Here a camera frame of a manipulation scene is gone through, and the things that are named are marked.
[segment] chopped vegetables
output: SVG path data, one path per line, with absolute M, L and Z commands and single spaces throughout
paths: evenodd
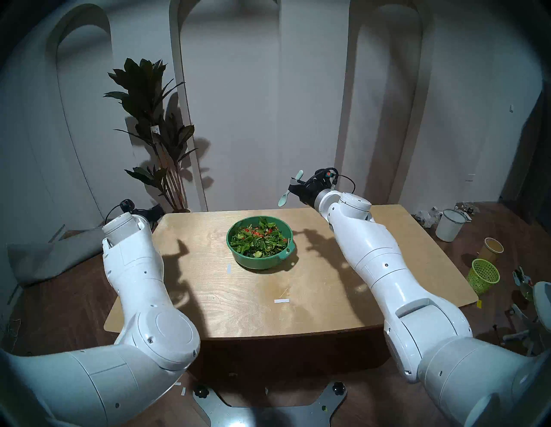
M 267 223 L 265 218 L 260 218 L 257 227 L 252 224 L 241 227 L 231 238 L 230 246 L 246 257 L 266 258 L 283 251 L 287 247 L 287 239 L 276 223 Z

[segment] black knob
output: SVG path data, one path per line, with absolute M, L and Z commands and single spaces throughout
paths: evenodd
M 195 393 L 195 396 L 197 396 L 199 399 L 205 399 L 208 396 L 208 388 L 206 388 L 202 384 L 197 385 L 193 392 Z
M 123 212 L 132 212 L 136 206 L 134 206 L 134 202 L 132 202 L 130 199 L 124 199 L 120 207 Z
M 333 391 L 337 396 L 342 396 L 345 390 L 346 388 L 344 387 L 344 384 L 342 384 L 340 381 L 337 381 L 335 384 L 333 384 Z

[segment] metal mount plate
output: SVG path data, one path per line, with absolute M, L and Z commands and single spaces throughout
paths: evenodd
M 211 427 L 329 427 L 329 420 L 347 395 L 341 382 L 332 382 L 307 406 L 234 407 L 226 405 L 209 387 L 198 385 L 193 399 Z

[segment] plant stem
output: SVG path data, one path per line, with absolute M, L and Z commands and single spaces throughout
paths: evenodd
M 184 207 L 187 208 L 187 197 L 186 197 L 186 192 L 183 189 L 182 175 L 180 173 L 182 171 L 182 166 L 181 166 L 180 162 L 178 162 L 175 166 L 176 166 L 176 171 L 177 171 L 177 174 L 178 174 L 178 179 L 180 180 L 180 191 L 182 192 L 183 200 L 186 204 Z
M 176 201 L 174 200 L 174 196 L 172 195 L 172 190 L 170 189 L 170 185 L 169 185 L 169 182 L 166 179 L 166 177 L 165 177 L 165 186 L 166 186 L 166 190 L 167 190 L 167 192 L 168 192 L 168 194 L 169 194 L 169 196 L 172 200 L 172 203 L 170 203 L 170 200 L 168 199 L 168 197 L 166 195 L 165 195 L 165 198 L 170 203 L 170 205 L 172 206 L 172 209 L 177 210 Z
M 170 162 L 168 161 L 168 158 L 165 155 L 164 147 L 163 147 L 162 144 L 161 144 L 161 153 L 163 154 L 163 157 L 164 157 L 165 162 L 166 162 L 166 168 L 167 168 L 166 173 L 170 177 L 170 181 L 172 182 L 172 185 L 174 187 L 174 191 L 176 192 L 176 195 L 178 196 L 178 200 L 180 202 L 181 208 L 183 209 L 184 206 L 183 206 L 182 195 L 180 194 L 180 191 L 178 190 L 178 187 L 176 186 L 176 182 L 174 181 L 174 177 L 172 176 L 172 168 L 170 167 Z

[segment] screw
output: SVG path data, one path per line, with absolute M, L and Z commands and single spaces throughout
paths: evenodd
M 340 381 L 337 381 L 335 384 L 333 384 L 333 392 L 337 396 L 342 396 L 345 390 L 346 388 L 344 387 L 344 384 L 342 384 Z

